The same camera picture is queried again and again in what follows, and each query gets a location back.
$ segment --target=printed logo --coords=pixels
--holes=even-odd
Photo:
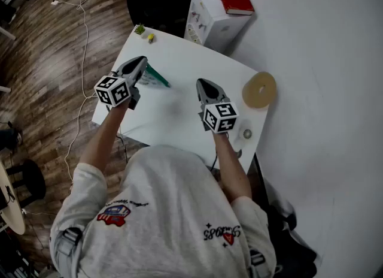
[[[118,227],[121,227],[125,224],[125,217],[130,214],[130,210],[123,205],[112,206],[101,214],[97,215],[97,220],[103,220],[107,225],[112,223]]]
[[[230,245],[234,243],[234,235],[229,233],[224,233],[222,236]]]
[[[210,223],[207,223],[206,227],[208,228],[203,232],[203,235],[205,236],[203,240],[208,241],[212,240],[214,237],[223,237],[225,242],[223,242],[222,246],[225,248],[228,246],[226,243],[229,243],[230,245],[234,244],[234,239],[241,235],[241,226],[239,225],[235,227],[220,226],[216,228],[211,228],[212,226],[210,225]]]

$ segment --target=chair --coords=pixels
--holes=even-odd
[[[13,182],[14,189],[25,185],[31,195],[24,200],[19,201],[20,207],[25,208],[27,205],[36,201],[37,199],[43,199],[46,193],[46,186],[44,176],[37,164],[32,160],[25,160],[23,165],[13,166],[7,169],[7,174],[13,175],[15,173],[23,173],[23,178],[19,181]]]
[[[126,0],[134,25],[183,37],[191,0]]]

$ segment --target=wooden floor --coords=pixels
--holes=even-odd
[[[28,206],[27,211],[56,214],[71,185],[64,157],[76,135],[78,109],[84,100],[81,61],[86,29],[81,10],[66,4],[54,6],[51,1],[23,1],[8,28],[16,41],[0,35],[0,85],[12,88],[11,93],[0,95],[0,122],[10,120],[23,131],[24,144],[13,155],[13,165],[30,158],[39,165],[45,178],[45,198]],[[76,4],[80,0],[61,1]],[[88,0],[83,7],[89,27],[84,87],[86,94],[91,95],[95,83],[110,72],[133,24],[126,0]],[[90,120],[96,102],[90,99],[84,104],[80,134],[68,157],[71,172],[85,144],[95,133],[95,125]],[[141,147],[126,142],[128,156]],[[11,166],[7,149],[0,157],[6,167]],[[110,198],[118,190],[125,165],[121,142],[116,139],[105,171]],[[22,200],[28,192],[20,188],[18,195]],[[18,236],[22,249],[36,262],[37,269],[51,262],[48,239],[53,220],[54,216],[46,214],[28,214],[26,234]],[[42,251],[31,224],[44,246]]]

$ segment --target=small tape roll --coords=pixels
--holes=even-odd
[[[275,96],[274,77],[266,71],[254,75],[242,90],[242,97],[246,105],[251,108],[263,108],[272,103]]]

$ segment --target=person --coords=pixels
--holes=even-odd
[[[193,153],[137,151],[107,203],[102,174],[128,102],[112,108],[81,155],[51,228],[63,277],[272,277],[266,213],[225,134],[213,134],[223,190]]]

